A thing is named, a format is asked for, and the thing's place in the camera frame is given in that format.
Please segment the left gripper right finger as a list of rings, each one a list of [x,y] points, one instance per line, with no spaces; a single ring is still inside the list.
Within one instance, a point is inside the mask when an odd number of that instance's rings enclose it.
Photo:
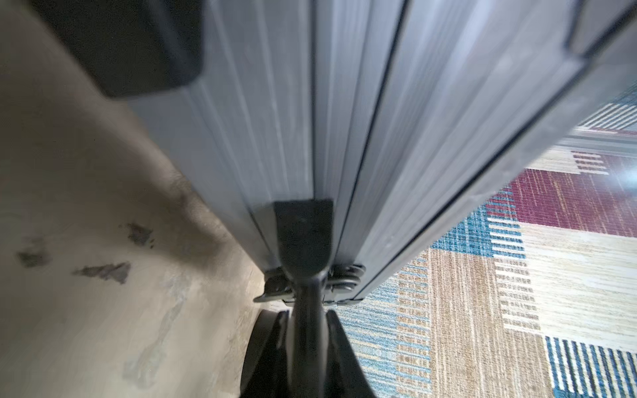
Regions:
[[[324,396],[374,398],[376,395],[363,373],[337,313],[329,310],[326,318],[328,359]]]

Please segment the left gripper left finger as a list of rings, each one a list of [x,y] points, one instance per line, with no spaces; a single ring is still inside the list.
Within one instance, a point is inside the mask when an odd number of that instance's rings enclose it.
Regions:
[[[261,310],[247,346],[240,397],[289,397],[286,333],[289,311]]]

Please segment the grey poker case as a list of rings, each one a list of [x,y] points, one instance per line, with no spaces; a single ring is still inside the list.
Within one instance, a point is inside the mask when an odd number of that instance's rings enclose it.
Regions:
[[[35,1],[293,305],[361,301],[636,78],[633,1]]]

